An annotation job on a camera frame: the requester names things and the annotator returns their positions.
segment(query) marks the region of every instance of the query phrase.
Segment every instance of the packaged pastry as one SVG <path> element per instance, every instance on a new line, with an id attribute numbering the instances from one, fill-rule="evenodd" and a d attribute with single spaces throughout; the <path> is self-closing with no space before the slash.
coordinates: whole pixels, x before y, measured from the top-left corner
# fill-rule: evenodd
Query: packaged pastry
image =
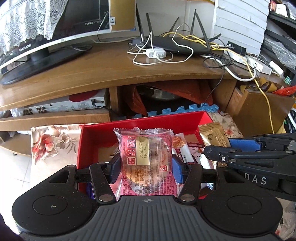
<path id="1" fill-rule="evenodd" d="M 122 195 L 170 195 L 174 133 L 166 129 L 114 129 L 122 159 Z"/>
<path id="2" fill-rule="evenodd" d="M 176 154 L 184 163 L 195 162 L 183 133 L 174 136 L 172 154 Z"/>
<path id="3" fill-rule="evenodd" d="M 198 128 L 200 131 L 200 136 L 205 146 L 214 145 L 214 146 L 231 147 L 228 137 L 225 134 L 225 131 L 219 122 L 212 122 L 204 125 L 199 125 Z M 217 165 L 226 166 L 227 164 L 213 161 L 213 165 L 214 165 L 214 169 L 216 169 Z"/>

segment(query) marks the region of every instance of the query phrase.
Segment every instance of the yellow cable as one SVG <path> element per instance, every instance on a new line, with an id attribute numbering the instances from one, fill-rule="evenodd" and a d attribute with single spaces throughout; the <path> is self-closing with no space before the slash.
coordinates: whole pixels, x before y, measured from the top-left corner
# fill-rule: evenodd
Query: yellow cable
<path id="1" fill-rule="evenodd" d="M 167 35 L 169 35 L 169 34 L 175 34 L 175 32 L 166 33 L 166 34 L 163 35 L 163 37 L 165 37 L 165 36 L 167 36 Z M 196 37 L 196 36 L 194 36 L 194 35 L 183 36 L 182 34 L 179 34 L 179 33 L 176 33 L 176 34 L 179 35 L 179 36 L 181 36 L 183 39 L 186 39 L 186 40 L 189 40 L 189 41 L 192 41 L 192 42 L 196 42 L 196 43 L 200 43 L 200 44 L 202 44 L 203 46 L 207 47 L 207 46 L 206 46 L 206 42 L 205 42 L 204 40 L 202 40 L 202 39 L 200 39 L 200 38 L 198 38 L 198 37 Z M 238 54 L 238 53 L 232 51 L 231 49 L 220 48 L 220 46 L 219 46 L 217 43 L 214 43 L 214 42 L 211 42 L 211 43 L 210 43 L 210 46 L 211 46 L 211 49 L 212 49 L 212 50 L 224 50 L 224 51 L 231 52 L 231 53 L 233 53 L 233 54 L 238 55 L 239 57 L 241 57 L 241 59 L 245 62 L 246 66 L 247 66 L 247 68 L 248 68 L 248 70 L 249 70 L 249 72 L 250 72 L 250 74 L 251 74 L 251 76 L 252 76 L 252 71 L 251 71 L 251 69 L 250 69 L 250 66 L 249 66 L 248 62 L 245 61 L 244 58 L 243 58 L 240 54 Z M 254 81 L 255 81 L 257 87 L 259 88 L 260 92 L 263 94 L 263 96 L 265 97 L 265 99 L 266 99 L 266 101 L 267 101 L 267 105 L 268 105 L 268 109 L 269 109 L 269 120 L 270 120 L 270 125 L 271 125 L 271 129 L 272 129 L 272 133 L 274 133 L 274 126 L 273 126 L 272 118 L 271 118 L 271 106 L 270 106 L 270 103 L 269 103 L 268 97 L 267 97 L 266 94 L 263 92 L 263 90 L 260 88 L 260 85 L 258 84 L 257 80 L 254 79 Z"/>

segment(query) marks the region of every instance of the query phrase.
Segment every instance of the floral fabric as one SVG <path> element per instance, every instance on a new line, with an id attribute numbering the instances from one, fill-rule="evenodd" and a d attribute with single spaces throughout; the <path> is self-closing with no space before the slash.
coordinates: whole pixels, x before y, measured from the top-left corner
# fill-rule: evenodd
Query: floral fabric
<path id="1" fill-rule="evenodd" d="M 31 187 L 77 162 L 82 124 L 31 128 Z"/>
<path id="2" fill-rule="evenodd" d="M 222 125 L 228 138 L 244 138 L 228 113 L 208 112 L 208 114 L 214 122 L 218 121 Z"/>

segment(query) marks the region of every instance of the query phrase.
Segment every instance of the monitor stand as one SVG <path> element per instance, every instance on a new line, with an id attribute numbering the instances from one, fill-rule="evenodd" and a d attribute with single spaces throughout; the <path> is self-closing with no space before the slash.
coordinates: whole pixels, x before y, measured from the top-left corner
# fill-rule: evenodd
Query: monitor stand
<path id="1" fill-rule="evenodd" d="M 30 60 L 27 62 L 24 62 L 9 72 L 6 72 L 0 79 L 0 84 L 9 85 L 29 78 L 72 60 L 84 52 L 85 51 L 77 51 L 73 48 L 64 48 L 56 52 L 49 53 L 48 48 L 41 49 L 30 54 Z"/>

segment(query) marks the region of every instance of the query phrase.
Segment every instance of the white wall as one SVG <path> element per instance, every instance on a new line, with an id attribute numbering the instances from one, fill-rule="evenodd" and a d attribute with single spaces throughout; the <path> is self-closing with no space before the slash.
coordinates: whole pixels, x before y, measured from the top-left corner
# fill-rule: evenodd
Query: white wall
<path id="1" fill-rule="evenodd" d="M 196 9 L 196 12 L 202 22 L 207 37 L 210 38 L 214 17 L 214 8 L 215 5 L 207 1 L 186 1 L 185 20 L 191 27 L 194 10 Z M 195 19 L 193 34 L 197 37 L 203 36 L 197 19 Z"/>
<path id="2" fill-rule="evenodd" d="M 225 44 L 231 41 L 245 47 L 247 52 L 259 55 L 268 5 L 269 0 L 216 0 L 210 36 L 221 33 Z"/>

